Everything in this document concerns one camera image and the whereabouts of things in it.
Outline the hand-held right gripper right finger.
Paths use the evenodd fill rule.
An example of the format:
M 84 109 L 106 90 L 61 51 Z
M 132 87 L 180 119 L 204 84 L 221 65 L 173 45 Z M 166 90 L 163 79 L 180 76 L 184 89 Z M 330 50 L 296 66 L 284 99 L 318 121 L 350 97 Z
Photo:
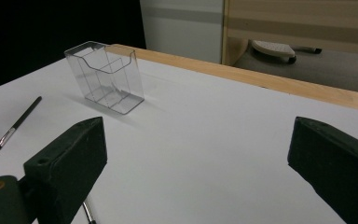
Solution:
M 358 139 L 297 117 L 287 160 L 347 224 L 358 224 Z

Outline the white-tipped black makeup brush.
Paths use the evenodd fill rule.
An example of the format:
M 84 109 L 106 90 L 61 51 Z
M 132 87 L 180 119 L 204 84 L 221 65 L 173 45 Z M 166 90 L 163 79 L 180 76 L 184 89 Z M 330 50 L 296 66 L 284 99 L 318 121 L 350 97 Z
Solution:
M 16 122 L 7 130 L 7 132 L 0 138 L 0 150 L 4 147 L 10 137 L 14 132 L 18 130 L 18 128 L 22 125 L 22 123 L 30 116 L 30 114 L 34 111 L 34 109 L 38 106 L 38 104 L 42 101 L 42 97 L 38 96 L 32 104 L 24 111 L 24 113 L 16 120 Z

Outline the black curtain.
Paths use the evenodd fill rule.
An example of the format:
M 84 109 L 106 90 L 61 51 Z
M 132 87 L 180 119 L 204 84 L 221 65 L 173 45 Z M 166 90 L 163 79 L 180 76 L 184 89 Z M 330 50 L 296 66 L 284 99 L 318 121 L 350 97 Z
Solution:
M 0 85 L 87 41 L 144 49 L 140 0 L 0 0 Z

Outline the white cabinet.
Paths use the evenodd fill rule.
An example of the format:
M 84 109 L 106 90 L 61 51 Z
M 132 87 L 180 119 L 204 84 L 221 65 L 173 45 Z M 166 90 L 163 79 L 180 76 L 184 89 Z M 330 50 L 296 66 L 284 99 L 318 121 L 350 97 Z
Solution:
M 146 47 L 221 63 L 224 0 L 140 0 Z

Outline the wooden desk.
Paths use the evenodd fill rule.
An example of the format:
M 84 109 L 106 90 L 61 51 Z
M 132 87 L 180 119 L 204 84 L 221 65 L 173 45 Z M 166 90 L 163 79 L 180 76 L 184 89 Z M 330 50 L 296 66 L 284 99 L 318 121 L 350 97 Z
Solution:
M 358 0 L 224 0 L 221 63 L 248 40 L 358 53 Z

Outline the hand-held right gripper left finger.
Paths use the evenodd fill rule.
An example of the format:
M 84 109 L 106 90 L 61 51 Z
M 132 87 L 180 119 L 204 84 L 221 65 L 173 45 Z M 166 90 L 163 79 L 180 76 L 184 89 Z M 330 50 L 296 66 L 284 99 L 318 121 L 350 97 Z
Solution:
M 78 122 L 24 163 L 39 224 L 71 224 L 106 164 L 101 117 Z

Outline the wooden table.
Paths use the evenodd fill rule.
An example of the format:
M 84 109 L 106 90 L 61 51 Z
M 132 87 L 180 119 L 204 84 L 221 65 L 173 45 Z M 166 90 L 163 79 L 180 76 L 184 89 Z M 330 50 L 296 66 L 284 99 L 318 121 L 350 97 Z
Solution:
M 348 91 L 286 77 L 276 77 L 273 75 L 244 70 L 218 63 L 209 63 L 182 56 L 119 44 L 110 45 L 106 49 L 110 52 L 114 52 L 117 51 L 118 48 L 133 50 L 138 59 L 149 62 L 166 64 L 202 74 L 239 81 L 268 90 L 285 92 L 334 105 L 342 105 L 358 109 L 357 91 Z

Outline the clear plastic organizer container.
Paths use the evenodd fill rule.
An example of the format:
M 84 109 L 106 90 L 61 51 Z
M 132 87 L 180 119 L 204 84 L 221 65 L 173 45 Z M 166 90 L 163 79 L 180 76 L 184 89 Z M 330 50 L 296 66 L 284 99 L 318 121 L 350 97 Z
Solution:
M 133 49 L 88 41 L 64 55 L 86 99 L 123 115 L 145 99 Z

